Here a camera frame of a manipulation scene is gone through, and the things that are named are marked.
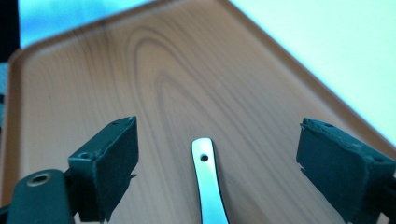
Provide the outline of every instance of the wood grain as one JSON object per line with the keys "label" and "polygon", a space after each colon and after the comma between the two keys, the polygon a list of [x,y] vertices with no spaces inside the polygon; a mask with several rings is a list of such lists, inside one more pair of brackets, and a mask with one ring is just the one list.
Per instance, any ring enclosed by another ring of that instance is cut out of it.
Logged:
{"label": "wood grain", "polygon": [[342,223],[295,161],[303,117],[394,149],[225,1],[161,2],[48,39],[10,65],[2,203],[32,172],[137,115],[137,178],[111,223],[200,223],[191,141],[211,137],[231,223]]}

